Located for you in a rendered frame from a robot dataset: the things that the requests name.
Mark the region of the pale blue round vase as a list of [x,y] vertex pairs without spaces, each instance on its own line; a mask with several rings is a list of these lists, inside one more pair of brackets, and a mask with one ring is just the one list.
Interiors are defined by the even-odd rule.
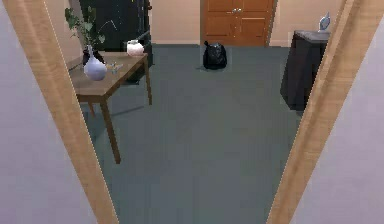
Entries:
[[84,66],[84,73],[93,81],[101,81],[106,76],[107,68],[94,56],[92,46],[88,45],[87,48],[89,59]]

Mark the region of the pale blue spray bottle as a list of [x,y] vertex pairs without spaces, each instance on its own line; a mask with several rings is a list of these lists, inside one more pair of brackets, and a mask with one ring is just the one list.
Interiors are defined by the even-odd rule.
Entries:
[[326,13],[319,21],[319,32],[325,32],[328,26],[330,25],[330,14]]

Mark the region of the black bin bag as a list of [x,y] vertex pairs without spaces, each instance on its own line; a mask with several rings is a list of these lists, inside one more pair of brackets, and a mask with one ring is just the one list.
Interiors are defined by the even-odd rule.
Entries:
[[220,43],[204,42],[203,66],[206,69],[218,70],[227,66],[227,54],[225,47]]

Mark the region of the white round pot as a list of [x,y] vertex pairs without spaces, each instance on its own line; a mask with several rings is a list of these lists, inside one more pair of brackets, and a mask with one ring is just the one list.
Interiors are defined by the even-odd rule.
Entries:
[[127,53],[130,56],[140,56],[144,53],[144,47],[138,40],[130,40],[127,42]]

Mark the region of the small clear glass object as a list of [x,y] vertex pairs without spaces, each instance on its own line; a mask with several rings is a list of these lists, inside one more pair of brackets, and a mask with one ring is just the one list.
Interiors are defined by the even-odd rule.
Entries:
[[113,74],[116,74],[121,67],[122,64],[118,64],[117,62],[113,62],[107,65],[107,69]]

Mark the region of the brown wooden table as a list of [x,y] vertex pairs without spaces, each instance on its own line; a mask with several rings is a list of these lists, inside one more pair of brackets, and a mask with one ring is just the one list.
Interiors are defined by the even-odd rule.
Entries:
[[147,53],[143,53],[140,56],[129,56],[124,52],[102,52],[102,55],[106,62],[121,64],[121,67],[115,74],[108,71],[103,80],[93,81],[85,75],[82,68],[75,68],[69,72],[69,75],[78,102],[86,102],[89,106],[96,103],[100,105],[114,160],[116,164],[119,164],[121,157],[108,108],[108,99],[126,80],[130,79],[140,68],[143,68],[145,71],[148,103],[152,104],[149,60]]

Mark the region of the orange wooden room door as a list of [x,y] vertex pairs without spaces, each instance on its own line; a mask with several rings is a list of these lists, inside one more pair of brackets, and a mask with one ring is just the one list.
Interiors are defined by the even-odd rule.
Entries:
[[[275,0],[200,0],[200,42],[267,46]],[[233,14],[232,10],[243,12]]]

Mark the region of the tall black cupboard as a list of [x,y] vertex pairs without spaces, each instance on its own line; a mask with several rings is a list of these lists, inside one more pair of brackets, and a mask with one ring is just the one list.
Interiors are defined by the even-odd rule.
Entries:
[[93,32],[106,37],[99,49],[105,52],[126,52],[127,42],[137,40],[147,54],[148,67],[153,65],[150,34],[150,0],[79,0],[82,13],[96,9]]

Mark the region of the black cabinet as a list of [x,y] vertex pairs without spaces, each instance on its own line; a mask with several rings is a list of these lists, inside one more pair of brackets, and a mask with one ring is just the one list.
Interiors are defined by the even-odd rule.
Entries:
[[305,110],[329,38],[327,31],[294,31],[280,87],[290,110]]

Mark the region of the green house plant dark pot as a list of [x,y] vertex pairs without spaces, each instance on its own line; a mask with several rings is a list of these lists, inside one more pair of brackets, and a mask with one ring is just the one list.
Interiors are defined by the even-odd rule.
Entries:
[[99,47],[104,43],[105,36],[96,31],[96,9],[88,6],[86,8],[86,18],[80,19],[74,14],[73,8],[65,9],[65,19],[69,29],[73,32],[72,36],[82,35],[85,49],[83,50],[83,64],[86,64],[90,58],[88,47],[92,47],[93,55],[101,63],[105,63],[104,58],[99,53]]

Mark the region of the light wooden door frame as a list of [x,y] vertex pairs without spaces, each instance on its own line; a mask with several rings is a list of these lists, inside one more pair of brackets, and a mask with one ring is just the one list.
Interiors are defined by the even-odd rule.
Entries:
[[165,73],[106,183],[44,0],[0,3],[5,224],[384,224],[384,0],[345,0],[294,143],[272,86]]

